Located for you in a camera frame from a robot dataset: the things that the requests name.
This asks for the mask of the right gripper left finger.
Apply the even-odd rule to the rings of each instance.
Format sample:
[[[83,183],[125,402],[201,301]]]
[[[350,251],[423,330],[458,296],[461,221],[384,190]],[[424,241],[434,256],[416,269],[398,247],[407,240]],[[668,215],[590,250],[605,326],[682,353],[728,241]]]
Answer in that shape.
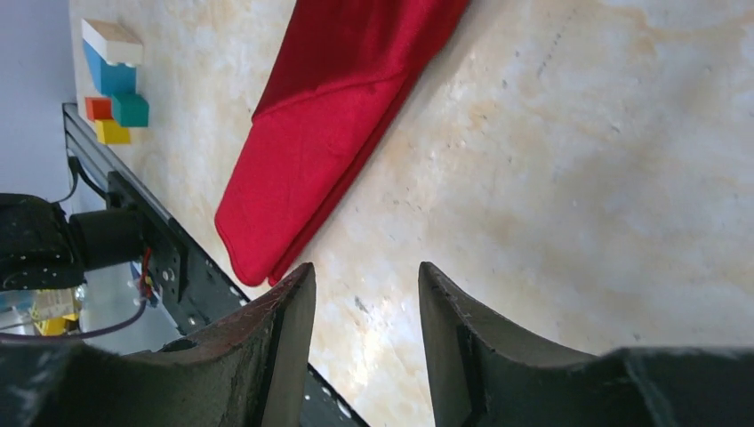
[[[4,426],[295,426],[316,308],[303,263],[267,293],[157,351],[80,340],[1,347]]]

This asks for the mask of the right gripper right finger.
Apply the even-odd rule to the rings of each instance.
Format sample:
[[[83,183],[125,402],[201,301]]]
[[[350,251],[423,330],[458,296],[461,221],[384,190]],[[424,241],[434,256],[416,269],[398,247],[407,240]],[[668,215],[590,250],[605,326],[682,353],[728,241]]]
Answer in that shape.
[[[750,426],[750,347],[568,348],[503,317],[441,269],[418,271],[439,426]]]

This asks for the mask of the red cloth napkin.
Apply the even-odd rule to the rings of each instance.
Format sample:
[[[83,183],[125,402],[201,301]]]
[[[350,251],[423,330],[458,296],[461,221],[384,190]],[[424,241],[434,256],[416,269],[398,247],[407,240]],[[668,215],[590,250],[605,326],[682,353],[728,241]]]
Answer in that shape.
[[[237,278],[279,281],[355,180],[464,1],[299,1],[214,223]]]

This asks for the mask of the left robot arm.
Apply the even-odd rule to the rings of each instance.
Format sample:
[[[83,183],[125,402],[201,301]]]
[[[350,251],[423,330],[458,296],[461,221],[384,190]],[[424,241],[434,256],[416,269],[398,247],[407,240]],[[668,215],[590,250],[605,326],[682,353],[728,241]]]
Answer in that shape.
[[[87,271],[133,261],[145,249],[143,216],[106,209],[67,216],[57,203],[1,195],[1,290],[69,289]]]

